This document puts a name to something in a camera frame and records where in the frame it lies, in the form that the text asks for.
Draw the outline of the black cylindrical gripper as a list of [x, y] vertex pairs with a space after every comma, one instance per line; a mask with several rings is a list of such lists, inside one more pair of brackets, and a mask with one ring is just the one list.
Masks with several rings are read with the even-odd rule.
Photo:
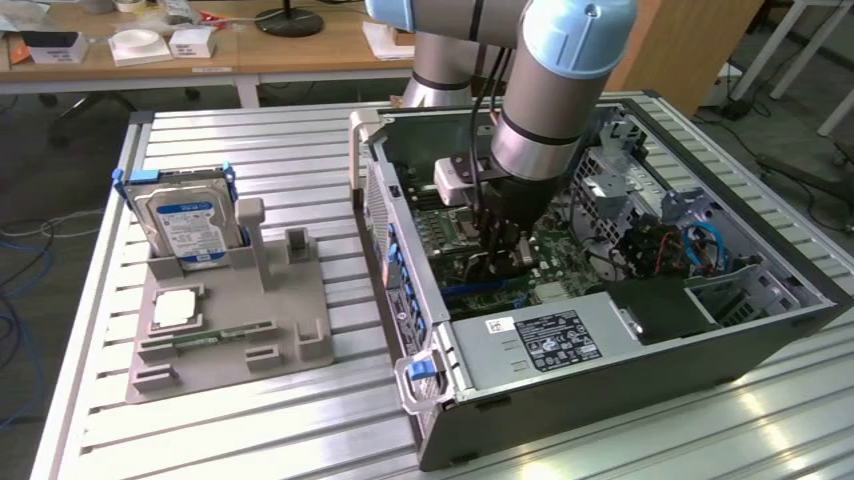
[[532, 234], [558, 191], [558, 179], [529, 181], [508, 176], [490, 180], [485, 190], [488, 225], [513, 226]]

